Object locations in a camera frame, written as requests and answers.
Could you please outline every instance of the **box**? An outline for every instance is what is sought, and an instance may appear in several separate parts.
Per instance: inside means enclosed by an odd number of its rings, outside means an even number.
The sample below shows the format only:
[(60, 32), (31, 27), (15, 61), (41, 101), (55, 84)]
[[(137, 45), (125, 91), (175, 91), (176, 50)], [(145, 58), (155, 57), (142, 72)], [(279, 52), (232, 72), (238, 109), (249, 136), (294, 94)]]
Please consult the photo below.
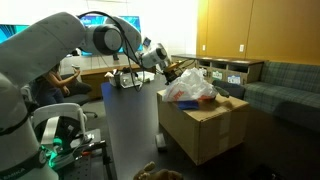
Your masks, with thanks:
[(249, 104), (220, 95), (199, 102), (199, 110), (180, 110), (176, 102), (163, 102), (157, 93), (159, 123), (196, 165), (243, 142)]

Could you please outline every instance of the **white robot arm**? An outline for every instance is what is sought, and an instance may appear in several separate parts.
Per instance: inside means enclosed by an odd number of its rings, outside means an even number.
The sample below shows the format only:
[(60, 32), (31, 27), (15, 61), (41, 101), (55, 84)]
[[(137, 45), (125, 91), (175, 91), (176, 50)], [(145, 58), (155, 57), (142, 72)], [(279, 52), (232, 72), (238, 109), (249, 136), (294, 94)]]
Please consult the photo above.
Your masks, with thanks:
[[(137, 56), (140, 33), (121, 18), (109, 16), (104, 25), (85, 27), (79, 19), (83, 15), (54, 14), (0, 44), (0, 179), (58, 179), (43, 161), (28, 120), (20, 93), (25, 84), (47, 72), (76, 48), (112, 55), (123, 47), (124, 53), (143, 68), (167, 58), (160, 46), (155, 52)], [(23, 166), (34, 160), (39, 160), (38, 168), (26, 168), (30, 164)]]

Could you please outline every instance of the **couch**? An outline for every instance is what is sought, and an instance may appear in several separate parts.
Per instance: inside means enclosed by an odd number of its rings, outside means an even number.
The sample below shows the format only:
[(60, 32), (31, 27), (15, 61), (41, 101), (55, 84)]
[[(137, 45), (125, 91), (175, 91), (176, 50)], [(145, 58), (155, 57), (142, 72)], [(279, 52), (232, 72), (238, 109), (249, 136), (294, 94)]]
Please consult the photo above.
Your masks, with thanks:
[(320, 131), (320, 66), (266, 61), (245, 89), (251, 107)]

